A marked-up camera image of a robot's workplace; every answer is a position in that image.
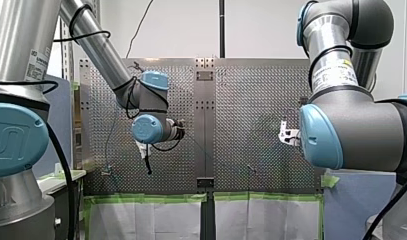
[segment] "sticker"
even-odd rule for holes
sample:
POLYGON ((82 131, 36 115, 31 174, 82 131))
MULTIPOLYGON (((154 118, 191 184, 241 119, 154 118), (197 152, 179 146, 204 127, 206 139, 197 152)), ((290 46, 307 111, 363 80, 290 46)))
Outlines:
POLYGON ((29 55, 28 69, 26 70, 26 81, 42 81, 48 67, 48 57, 32 49, 29 55))
POLYGON ((314 93, 342 85, 358 86, 352 62, 346 59, 327 62, 327 65, 316 71, 312 77, 314 93))

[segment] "pegboard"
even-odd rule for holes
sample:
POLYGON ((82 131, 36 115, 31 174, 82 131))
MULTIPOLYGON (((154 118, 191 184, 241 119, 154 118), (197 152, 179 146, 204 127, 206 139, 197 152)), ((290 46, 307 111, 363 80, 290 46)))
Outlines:
POLYGON ((131 135, 132 120, 117 107, 96 68, 82 60, 86 195, 195 193, 198 177, 213 177, 215 191, 316 193, 320 189, 322 172, 303 160, 299 148, 281 144, 277 137, 284 115, 288 127, 298 127, 298 101, 310 96, 307 61, 125 60, 137 76, 140 73, 131 67, 134 61, 146 70, 168 74, 168 117, 185 121, 186 136, 171 152, 153 151, 153 174, 148 176, 131 135))
POLYGON ((299 100, 311 95, 307 77, 305 60, 216 61, 216 191, 319 191, 322 171, 278 139, 284 116, 298 128, 299 100))
MULTIPOLYGON (((170 107, 167 116, 184 120, 185 131, 193 137, 194 61, 126 60, 128 68, 138 77, 140 73, 130 67, 134 65, 134 61, 138 61, 146 70, 168 74, 170 107)), ((86 104, 82 109, 83 148, 85 146, 89 148, 89 151, 83 149, 83 159, 91 159, 87 162, 89 166, 92 165, 92 171, 85 178, 85 194, 194 193, 196 177, 192 140, 182 140, 175 150, 167 153, 152 150, 150 164, 153 174, 147 175, 144 160, 141 159, 132 138, 132 120, 126 117, 125 110, 117 106, 115 95, 98 70, 91 64, 82 66, 84 70, 81 74, 81 101, 86 104)), ((158 146, 168 148, 174 143, 158 144, 158 146)))

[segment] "black cable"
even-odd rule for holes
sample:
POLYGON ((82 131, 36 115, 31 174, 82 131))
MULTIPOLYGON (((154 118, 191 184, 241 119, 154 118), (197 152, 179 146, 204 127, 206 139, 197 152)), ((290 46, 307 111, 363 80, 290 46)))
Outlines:
POLYGON ((138 24, 137 30, 135 31, 134 36, 131 38, 131 42, 129 43, 129 49, 128 49, 128 52, 126 53, 126 57, 125 57, 125 58, 128 58, 128 57, 129 57, 129 53, 131 52, 131 49, 132 49, 132 43, 134 42, 135 38, 136 38, 137 35, 138 35, 138 32, 140 31, 141 24, 143 24, 143 21, 144 21, 144 19, 146 18, 147 12, 149 11, 150 6, 151 6, 151 4, 153 3, 153 1, 154 1, 154 0, 150 0, 149 4, 147 5, 146 11, 144 12, 143 17, 141 18, 140 23, 138 24))
POLYGON ((84 5, 82 5, 81 7, 79 7, 78 9, 76 9, 75 13, 73 14, 70 22, 69 22, 69 34, 71 35, 71 37, 74 37, 74 28, 75 28, 75 24, 76 24, 76 18, 79 17, 79 15, 82 15, 82 13, 84 13, 85 10, 89 10, 90 12, 93 12, 93 8, 91 7, 90 4, 86 3, 84 5))
POLYGON ((134 115, 134 116, 131 116, 131 115, 129 115, 129 105, 131 104, 132 105, 132 107, 134 108, 134 109, 137 109, 138 107, 137 106, 135 106, 134 105, 134 103, 132 103, 131 102, 131 97, 134 97, 133 96, 133 94, 134 94, 134 87, 135 87, 135 83, 137 82, 137 77, 136 76, 133 76, 132 77, 132 86, 131 86, 131 88, 130 88, 130 90, 129 90, 129 93, 128 93, 128 99, 127 99, 127 101, 126 101, 126 109, 125 109, 125 111, 126 111, 126 116, 129 118, 129 119, 134 119, 134 118, 136 118, 137 116, 138 116, 138 114, 140 114, 140 111, 138 110, 138 112, 134 115))
POLYGON ((318 54, 318 56, 316 56, 316 58, 312 61, 310 68, 309 68, 309 87, 310 90, 312 89, 312 75, 313 75, 313 71, 315 69, 315 65, 318 63, 319 60, 321 60, 322 57, 324 57, 325 55, 332 53, 334 51, 348 51, 350 54, 350 57, 352 57, 353 55, 353 50, 352 48, 350 48, 347 45, 337 45, 334 47, 330 47, 327 49, 324 49, 321 53, 318 54))
MULTIPOLYGON (((403 99, 387 99, 378 101, 376 103, 399 103, 407 107, 407 101, 403 99)), ((407 181, 405 184, 402 185, 402 188, 397 192, 397 194, 387 203, 387 205, 381 210, 381 212, 377 215, 372 225, 369 227, 368 231, 365 233, 363 240, 370 240, 372 237, 372 233, 374 232, 375 228, 377 228, 378 224, 384 218, 384 216, 396 205, 397 202, 403 197, 403 195, 407 192, 407 181)))
POLYGON ((43 80, 39 82, 29 82, 29 81, 23 81, 23 82, 0 82, 0 85, 2 86, 35 86, 35 85, 44 85, 44 84, 52 84, 49 89, 43 91, 43 94, 47 94, 49 92, 54 91, 57 87, 59 87, 59 84, 56 81, 50 81, 50 80, 43 80))
POLYGON ((118 109, 116 107, 115 107, 115 111, 116 111, 115 112, 115 119, 113 119, 113 123, 112 123, 112 126, 111 126, 110 131, 109 131, 109 135, 107 135, 106 142, 104 143, 104 161, 106 162, 106 169, 108 171, 110 171, 110 164, 109 164, 109 160, 108 160, 108 157, 107 157, 107 151, 108 151, 108 148, 109 148, 109 141, 110 141, 110 138, 112 137, 113 131, 115 130, 116 122, 117 122, 118 117, 119 117, 119 112, 118 112, 118 109))
POLYGON ((151 170, 150 161, 149 161, 149 145, 146 144, 146 156, 144 157, 144 162, 146 163, 147 174, 151 175, 153 171, 151 170))
POLYGON ((158 148, 158 147, 156 147, 154 144, 152 144, 151 146, 152 146, 154 149, 156 149, 157 151, 159 151, 159 152, 169 152, 169 151, 174 150, 174 149, 179 145, 180 142, 181 142, 181 139, 179 139, 179 140, 175 143, 175 145, 173 145, 172 147, 170 147, 170 148, 168 148, 168 149, 158 148))
POLYGON ((305 42, 304 42, 304 34, 303 34, 303 32, 304 32, 304 17, 305 17, 305 13, 306 13, 306 11, 308 10, 308 8, 312 5, 312 4, 314 4, 314 3, 318 3, 318 1, 309 1, 309 2, 307 2, 306 3, 306 5, 303 7, 303 10, 302 10, 302 19, 300 20, 300 30, 301 30, 301 32, 300 32, 300 42, 302 43, 302 47, 303 47, 303 51, 305 52, 305 54, 306 54, 306 56, 309 58, 309 53, 308 53, 308 50, 307 50, 307 48, 306 48, 306 45, 305 45, 305 42))
POLYGON ((107 38, 110 38, 112 36, 112 34, 109 31, 102 30, 102 31, 98 31, 98 32, 93 32, 93 33, 80 35, 80 36, 77 36, 77 37, 64 38, 64 39, 55 39, 55 40, 53 40, 53 42, 60 43, 60 42, 76 41, 76 40, 91 37, 91 36, 94 36, 94 35, 97 35, 97 34, 107 34, 107 36, 106 36, 107 38))
POLYGON ((68 240, 73 240, 75 237, 75 188, 73 185, 72 175, 69 169, 69 163, 66 159, 65 154, 63 153, 62 146, 60 145, 59 140, 57 139, 56 134, 51 128, 50 124, 46 124, 48 133, 53 143, 54 149, 56 150, 57 157, 60 160, 62 165, 63 172, 66 178, 66 187, 68 189, 68 202, 69 202, 69 228, 68 228, 68 240))

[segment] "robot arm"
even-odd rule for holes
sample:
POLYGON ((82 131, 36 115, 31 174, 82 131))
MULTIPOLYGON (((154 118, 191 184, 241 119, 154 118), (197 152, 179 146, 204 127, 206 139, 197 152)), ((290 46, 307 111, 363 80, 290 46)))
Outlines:
MULTIPOLYGON (((69 23, 74 36, 102 31, 91 8, 82 0, 63 0, 60 16, 69 23)), ((132 124, 134 138, 144 144, 179 140, 184 136, 179 121, 166 118, 168 77, 159 72, 144 72, 142 80, 133 80, 105 34, 77 40, 100 74, 116 94, 123 108, 138 108, 140 114, 132 124)))
POLYGON ((365 89, 392 37, 387 4, 309 3, 300 21, 298 40, 309 53, 313 90, 300 110, 306 160, 324 168, 407 173, 407 106, 375 103, 365 89))

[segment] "cable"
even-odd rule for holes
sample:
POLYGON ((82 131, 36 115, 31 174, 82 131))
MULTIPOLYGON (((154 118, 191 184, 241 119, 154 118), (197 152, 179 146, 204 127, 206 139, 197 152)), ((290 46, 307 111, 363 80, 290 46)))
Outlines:
POLYGON ((55 39, 53 40, 53 42, 55 43, 61 43, 61 42, 70 42, 70 41, 76 41, 76 40, 80 40, 83 38, 87 38, 87 37, 91 37, 97 34, 107 34, 106 38, 110 38, 112 36, 112 34, 109 31, 106 30, 102 30, 102 31, 98 31, 98 32, 93 32, 93 33, 88 33, 88 34, 84 34, 84 35, 80 35, 77 37, 71 37, 71 38, 64 38, 64 39, 55 39))
POLYGON ((150 161, 149 161, 149 145, 146 144, 146 156, 144 157, 144 162, 146 163, 147 174, 151 175, 153 171, 151 170, 150 161))
POLYGON ((53 143, 54 149, 56 150, 57 156, 62 165, 63 172, 65 173, 66 186, 68 189, 68 201, 69 201, 69 228, 68 228, 68 240, 73 240, 75 237, 75 188, 72 181, 72 175, 69 169, 68 160, 66 159, 65 154, 63 153, 62 146, 60 145, 59 140, 57 139, 56 134, 51 128, 50 124, 46 124, 48 133, 53 143))
POLYGON ((353 55, 353 50, 352 48, 350 48, 349 46, 346 45, 337 45, 334 47, 330 47, 327 49, 324 49, 321 53, 318 54, 318 56, 312 61, 310 68, 309 68, 309 87, 310 90, 312 89, 312 75, 313 75, 313 71, 315 70, 315 65, 318 63, 319 60, 321 60, 322 57, 324 57, 325 55, 332 53, 334 51, 348 51, 350 57, 352 57, 353 55))
POLYGON ((135 83, 137 82, 137 79, 138 79, 138 78, 137 78, 136 76, 133 76, 133 77, 131 78, 132 86, 131 86, 131 88, 130 88, 130 90, 129 90, 128 99, 127 99, 127 101, 126 101, 126 109, 125 109, 125 111, 126 111, 126 116, 127 116, 129 119, 134 119, 134 118, 136 118, 136 117, 138 116, 138 114, 140 114, 140 110, 138 110, 138 112, 137 112, 134 116, 129 115, 129 104, 131 104, 132 107, 135 108, 135 109, 138 108, 137 106, 134 105, 134 103, 131 102, 131 97, 134 97, 134 96, 133 96, 133 94, 134 94, 134 87, 135 87, 135 83))
POLYGON ((143 21, 144 21, 144 19, 146 18, 147 12, 149 11, 150 6, 151 6, 151 4, 153 3, 153 1, 154 1, 154 0, 150 0, 149 4, 147 5, 146 11, 144 12, 143 17, 141 18, 140 23, 138 24, 137 30, 135 31, 134 36, 131 38, 131 42, 129 43, 129 49, 128 49, 128 52, 126 53, 126 57, 125 57, 125 58, 128 58, 128 57, 129 57, 129 53, 131 52, 131 49, 132 49, 132 43, 134 42, 135 38, 136 38, 137 35, 138 35, 138 32, 140 31, 141 24, 143 24, 143 21))
POLYGON ((55 81, 50 81, 50 80, 44 80, 44 81, 39 81, 39 82, 28 82, 28 81, 23 81, 23 82, 0 82, 0 85, 2 86, 35 86, 35 85, 44 85, 44 84, 52 84, 49 89, 43 91, 43 94, 47 94, 49 92, 54 91, 56 88, 59 87, 59 84, 55 81))
POLYGON ((112 137, 113 131, 115 130, 116 122, 117 122, 118 116, 119 116, 119 112, 118 112, 118 109, 116 107, 115 107, 115 111, 116 111, 115 112, 115 119, 113 119, 113 124, 112 124, 112 127, 110 128, 109 135, 107 135, 106 142, 104 143, 104 160, 106 162, 107 170, 110 169, 109 160, 107 158, 107 151, 108 151, 108 148, 109 148, 109 141, 110 141, 110 138, 112 137))
MULTIPOLYGON (((399 103, 407 107, 407 101, 402 99, 388 99, 383 101, 378 101, 376 103, 399 103)), ((384 216, 396 205, 397 202, 403 197, 403 195, 407 192, 407 181, 403 184, 402 188, 399 192, 387 203, 387 205, 381 210, 381 212, 377 215, 372 225, 369 227, 368 231, 365 233, 363 240, 370 240, 372 237, 372 233, 374 232, 375 228, 377 228, 380 221, 384 218, 384 216)))
POLYGON ((179 139, 179 140, 175 143, 175 145, 173 145, 172 147, 170 147, 170 148, 168 148, 168 149, 158 148, 158 147, 156 147, 154 144, 152 144, 151 146, 152 146, 154 149, 156 149, 157 151, 159 151, 159 152, 169 152, 169 151, 174 150, 174 149, 179 145, 180 142, 181 142, 181 139, 179 139))

